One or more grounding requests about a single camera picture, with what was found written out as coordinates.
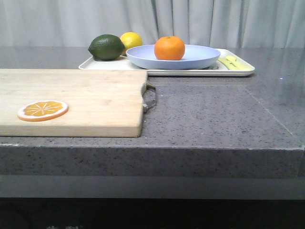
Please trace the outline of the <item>orange fruit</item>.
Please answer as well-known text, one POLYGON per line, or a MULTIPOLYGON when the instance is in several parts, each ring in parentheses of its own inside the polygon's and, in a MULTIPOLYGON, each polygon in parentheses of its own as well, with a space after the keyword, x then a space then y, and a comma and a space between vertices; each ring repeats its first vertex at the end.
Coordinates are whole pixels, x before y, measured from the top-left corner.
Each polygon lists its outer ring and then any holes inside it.
POLYGON ((185 43, 176 36, 161 37, 154 45, 154 54, 158 60, 178 61, 185 53, 185 43))

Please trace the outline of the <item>light blue plate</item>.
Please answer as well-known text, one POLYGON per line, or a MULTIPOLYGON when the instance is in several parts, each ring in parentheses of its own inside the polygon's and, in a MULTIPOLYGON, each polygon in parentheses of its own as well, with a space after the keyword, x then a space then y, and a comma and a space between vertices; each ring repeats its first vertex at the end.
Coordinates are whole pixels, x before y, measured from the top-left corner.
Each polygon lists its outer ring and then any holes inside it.
POLYGON ((144 69, 200 70, 216 63, 221 52, 211 47, 186 45, 182 59, 159 60, 155 56, 154 45, 143 45, 130 48, 126 55, 133 64, 144 69))

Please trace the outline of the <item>cream white tray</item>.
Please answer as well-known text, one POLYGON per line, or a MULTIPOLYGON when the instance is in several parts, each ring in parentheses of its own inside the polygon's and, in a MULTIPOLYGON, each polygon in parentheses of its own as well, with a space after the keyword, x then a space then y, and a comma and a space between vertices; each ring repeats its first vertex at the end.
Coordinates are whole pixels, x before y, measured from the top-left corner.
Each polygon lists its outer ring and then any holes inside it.
MULTIPOLYGON (((245 60, 227 49, 219 49, 221 58, 233 56, 236 61, 245 66, 246 70, 229 70, 223 63, 217 61, 206 69, 200 70, 147 70, 148 76, 211 76, 211 77, 244 77, 254 73, 255 68, 245 60)), ((121 56, 114 61, 95 61, 93 57, 88 58, 79 65, 82 70, 141 70, 142 68, 131 63, 126 56, 121 56)))

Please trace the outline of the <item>wooden cutting board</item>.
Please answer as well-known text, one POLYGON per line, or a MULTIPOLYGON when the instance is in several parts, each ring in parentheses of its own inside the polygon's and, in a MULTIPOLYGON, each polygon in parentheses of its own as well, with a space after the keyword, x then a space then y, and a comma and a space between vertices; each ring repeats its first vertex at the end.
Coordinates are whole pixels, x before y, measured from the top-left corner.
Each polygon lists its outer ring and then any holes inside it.
POLYGON ((2 136, 138 137, 143 118, 145 70, 1 69, 2 136), (19 108, 59 100, 67 113, 27 122, 19 108))

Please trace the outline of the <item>yellow lemon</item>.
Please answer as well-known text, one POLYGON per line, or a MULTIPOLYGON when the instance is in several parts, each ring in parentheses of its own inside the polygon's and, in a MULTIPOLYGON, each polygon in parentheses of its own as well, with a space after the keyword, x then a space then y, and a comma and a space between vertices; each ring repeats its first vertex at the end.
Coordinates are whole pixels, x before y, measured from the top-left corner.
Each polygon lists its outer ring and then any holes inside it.
POLYGON ((120 37, 122 43, 125 46, 123 55, 126 55, 126 51, 130 48, 143 45, 142 37, 135 32, 126 32, 120 37))

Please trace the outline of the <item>green lime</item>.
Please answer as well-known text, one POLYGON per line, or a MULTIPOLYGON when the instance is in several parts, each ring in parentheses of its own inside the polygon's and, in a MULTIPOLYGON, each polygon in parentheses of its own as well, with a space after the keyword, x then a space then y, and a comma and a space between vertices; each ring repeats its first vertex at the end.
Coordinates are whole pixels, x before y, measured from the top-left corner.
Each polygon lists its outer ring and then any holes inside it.
POLYGON ((88 51, 98 61, 112 61, 122 55, 125 46, 112 34, 103 34, 92 40, 88 51))

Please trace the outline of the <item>orange slice toy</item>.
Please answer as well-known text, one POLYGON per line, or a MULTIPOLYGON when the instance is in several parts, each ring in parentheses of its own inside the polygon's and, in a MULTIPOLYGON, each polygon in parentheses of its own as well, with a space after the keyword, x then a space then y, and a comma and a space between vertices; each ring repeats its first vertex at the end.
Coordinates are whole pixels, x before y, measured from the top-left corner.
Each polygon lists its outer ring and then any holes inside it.
POLYGON ((68 104, 63 101, 42 100, 19 108, 17 117, 27 122, 47 121, 62 116, 68 109, 68 104))

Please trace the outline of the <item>grey curtain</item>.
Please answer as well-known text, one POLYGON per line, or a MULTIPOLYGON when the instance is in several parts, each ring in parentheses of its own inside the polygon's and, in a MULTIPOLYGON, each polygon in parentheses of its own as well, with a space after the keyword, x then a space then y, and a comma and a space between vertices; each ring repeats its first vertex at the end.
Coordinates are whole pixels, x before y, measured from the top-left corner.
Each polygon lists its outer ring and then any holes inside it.
POLYGON ((3 0, 1 46, 86 47, 101 34, 132 31, 153 44, 304 48, 302 0, 3 0))

